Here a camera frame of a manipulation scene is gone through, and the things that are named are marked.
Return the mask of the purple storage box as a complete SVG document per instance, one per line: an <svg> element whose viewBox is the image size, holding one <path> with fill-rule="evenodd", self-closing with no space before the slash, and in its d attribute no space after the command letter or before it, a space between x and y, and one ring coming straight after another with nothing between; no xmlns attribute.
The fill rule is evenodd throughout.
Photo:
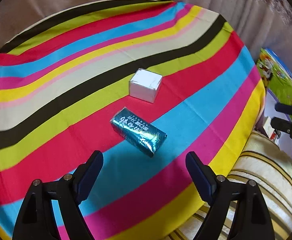
<svg viewBox="0 0 292 240"><path fill-rule="evenodd" d="M277 117L279 119L283 119L289 122L292 122L291 117L288 114L281 113L275 110L275 105L278 103L278 98L275 94L267 89L266 91L266 100L264 106L264 117L266 119L272 119L273 117ZM286 152L288 156L292 158L292 139L290 136L278 129L274 129L274 134L271 139L279 146L279 148Z"/></svg>

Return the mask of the white medicine box blue label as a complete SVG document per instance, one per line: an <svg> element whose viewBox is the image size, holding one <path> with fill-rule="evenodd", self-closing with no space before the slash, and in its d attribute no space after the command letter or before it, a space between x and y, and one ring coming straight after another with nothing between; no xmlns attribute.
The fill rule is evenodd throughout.
<svg viewBox="0 0 292 240"><path fill-rule="evenodd" d="M271 126L271 117L269 116L265 116L263 119L263 125L262 125L262 129L264 131L264 133L266 133L266 136L275 144L277 144L277 146L279 146L279 140L281 137L281 132L278 131L277 129L274 129Z"/></svg>

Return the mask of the teal holographic box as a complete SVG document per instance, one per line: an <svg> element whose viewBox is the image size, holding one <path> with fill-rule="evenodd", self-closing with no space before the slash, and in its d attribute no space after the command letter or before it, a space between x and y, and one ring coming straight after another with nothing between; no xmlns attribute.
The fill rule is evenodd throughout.
<svg viewBox="0 0 292 240"><path fill-rule="evenodd" d="M164 131L124 107L110 120L112 128L131 145L153 157L167 138Z"/></svg>

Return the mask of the green cartoon play mat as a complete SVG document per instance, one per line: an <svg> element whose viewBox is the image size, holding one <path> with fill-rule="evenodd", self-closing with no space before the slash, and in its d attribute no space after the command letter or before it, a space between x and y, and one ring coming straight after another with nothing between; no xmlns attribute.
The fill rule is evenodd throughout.
<svg viewBox="0 0 292 240"><path fill-rule="evenodd" d="M256 66L275 101L292 105L292 73L281 59L271 49L262 48Z"/></svg>

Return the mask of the striped beige sofa cushion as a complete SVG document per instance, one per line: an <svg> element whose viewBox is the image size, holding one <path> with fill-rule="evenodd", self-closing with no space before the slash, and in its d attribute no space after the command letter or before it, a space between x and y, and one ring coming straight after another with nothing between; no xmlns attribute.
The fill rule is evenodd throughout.
<svg viewBox="0 0 292 240"><path fill-rule="evenodd" d="M253 132L235 162L229 181L245 184L254 180L266 202L275 239L292 239L292 159L274 142L260 133ZM228 239L237 202L230 203L227 217L218 239ZM209 205L203 206L181 227L168 235L169 239L195 239Z"/></svg>

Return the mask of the small white cube box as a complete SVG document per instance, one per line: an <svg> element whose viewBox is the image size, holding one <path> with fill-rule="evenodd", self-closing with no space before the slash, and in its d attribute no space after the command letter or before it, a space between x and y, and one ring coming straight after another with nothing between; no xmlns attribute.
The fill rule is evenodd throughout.
<svg viewBox="0 0 292 240"><path fill-rule="evenodd" d="M160 90L162 79L163 76L160 74L139 68L129 81L129 95L154 103Z"/></svg>

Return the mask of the colourful striped cloth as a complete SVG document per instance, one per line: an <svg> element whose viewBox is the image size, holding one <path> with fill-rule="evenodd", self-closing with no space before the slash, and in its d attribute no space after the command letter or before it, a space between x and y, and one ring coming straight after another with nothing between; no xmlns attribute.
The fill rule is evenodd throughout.
<svg viewBox="0 0 292 240"><path fill-rule="evenodd" d="M139 69L163 76L154 103L129 95ZM169 239L203 205L196 152L226 175L264 105L255 63L220 14L183 2L108 0L35 25L0 50L0 237L30 183L104 166L80 209L96 239ZM151 158L110 120L124 107L164 131Z"/></svg>

